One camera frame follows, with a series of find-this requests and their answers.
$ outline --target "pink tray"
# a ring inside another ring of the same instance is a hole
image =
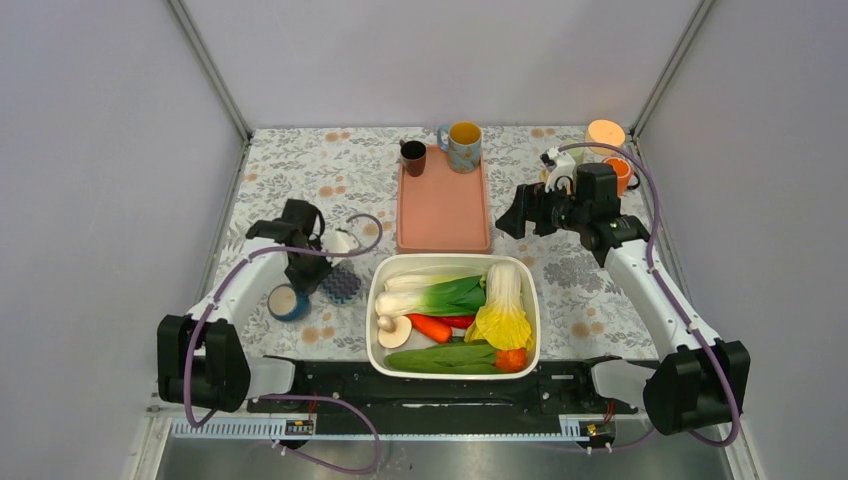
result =
[[[486,174],[480,168],[456,173],[447,153],[427,146],[424,173],[398,177],[397,245],[400,253],[489,253],[489,202]]]

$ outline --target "brown cup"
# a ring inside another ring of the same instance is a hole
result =
[[[418,140],[401,140],[400,158],[409,176],[418,177],[424,173],[424,166],[427,164],[427,145]]]

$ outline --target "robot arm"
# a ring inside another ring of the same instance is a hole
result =
[[[260,220],[250,227],[242,258],[227,277],[186,315],[168,315],[160,322],[157,364],[159,396],[163,400],[185,403],[190,335],[210,305],[215,307],[206,315],[213,315],[215,321],[202,326],[196,343],[199,348],[190,357],[191,403],[233,412],[246,398],[291,389],[294,364],[279,358],[245,356],[239,334],[262,295],[275,286],[290,283],[297,294],[310,295],[332,271],[333,265],[326,257],[291,251],[283,255],[280,251],[293,247],[344,254],[358,246],[349,233],[331,230],[324,236],[324,229],[324,219],[315,206],[288,200],[280,218]]]
[[[616,194],[616,175],[604,164],[574,169],[572,193],[545,184],[520,185],[510,208],[495,226],[513,238],[523,238],[525,222],[533,232],[549,235],[558,229],[580,234],[581,244],[609,272],[639,313],[657,348],[656,370],[621,359],[605,359],[592,367],[595,391],[644,408],[665,435],[691,431],[731,420],[730,406],[706,352],[692,334],[697,329],[718,358],[741,410],[750,357],[738,341],[724,342],[695,312],[660,262],[653,270],[646,260],[648,232],[638,218],[623,216]],[[668,285],[691,326],[671,303],[656,276]]]

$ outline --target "mug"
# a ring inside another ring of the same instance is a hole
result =
[[[624,192],[627,190],[639,188],[639,184],[642,182],[638,175],[633,174],[633,167],[630,166],[630,162],[618,157],[608,157],[604,159],[604,163],[610,165],[615,170],[615,175],[618,177],[618,185],[616,186],[619,197],[624,195]],[[630,179],[634,176],[636,177],[636,184],[629,185]]]
[[[442,138],[442,133],[448,134],[448,141]],[[480,166],[480,145],[483,132],[480,127],[471,122],[459,122],[450,128],[447,125],[439,127],[436,133],[439,148],[448,153],[448,165],[457,173],[471,173]]]
[[[418,140],[401,140],[400,159],[410,177],[421,175],[427,165],[427,145]]]

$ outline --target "metal frame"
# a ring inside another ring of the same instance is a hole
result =
[[[680,40],[677,41],[677,45],[674,47],[674,51],[671,53],[668,63],[665,64],[665,67],[660,74],[660,78],[657,80],[656,85],[654,85],[654,89],[651,90],[650,95],[648,95],[648,100],[645,102],[645,105],[642,107],[642,111],[639,112],[639,116],[633,124],[631,134],[635,139],[638,139],[639,135],[645,131],[645,127],[650,121],[651,115],[654,113],[654,109],[656,109],[657,104],[663,97],[663,94],[665,94],[668,85],[674,79],[677,69],[680,67],[680,64],[683,63],[683,59],[689,52],[689,48],[695,41],[698,32],[704,25],[704,22],[707,20],[707,17],[716,2],[717,0],[701,0],[695,8],[695,12],[692,14],[692,18],[689,19],[689,23],[683,30]]]
[[[233,122],[233,127],[235,127],[242,142],[249,142],[252,137],[250,126],[244,120],[238,105],[230,94],[229,89],[227,89],[224,78],[215,66],[215,62],[212,61],[212,57],[203,43],[200,32],[195,27],[194,21],[191,19],[191,15],[189,15],[182,0],[165,0],[165,4],[169,7],[169,10],[174,15],[174,19],[180,25],[189,47],[191,47],[197,60],[200,62],[203,71],[206,72],[209,81],[212,82],[212,87],[218,93],[218,98],[221,99],[221,103],[226,109],[227,115],[230,117],[230,121]]]
[[[218,224],[215,227],[215,240],[212,242],[209,254],[206,256],[206,266],[203,269],[203,278],[200,282],[200,288],[195,295],[194,301],[199,302],[207,292],[212,288],[211,283],[215,281],[215,271],[218,268],[218,256],[221,254],[221,245],[227,239],[227,225],[230,223],[230,217],[233,214],[233,207],[236,203],[236,194],[238,193],[239,185],[241,184],[241,175],[244,171],[244,166],[247,163],[247,157],[250,155],[250,141],[246,141],[242,149],[241,159],[239,159],[235,170],[233,170],[232,178],[230,178],[230,188],[227,191],[227,196],[224,199],[224,208],[221,214],[218,215]]]
[[[165,454],[165,446],[171,437],[171,417],[157,415],[145,417],[136,433],[136,438],[143,437],[140,449],[133,449],[124,469],[122,478],[125,480],[155,480]]]

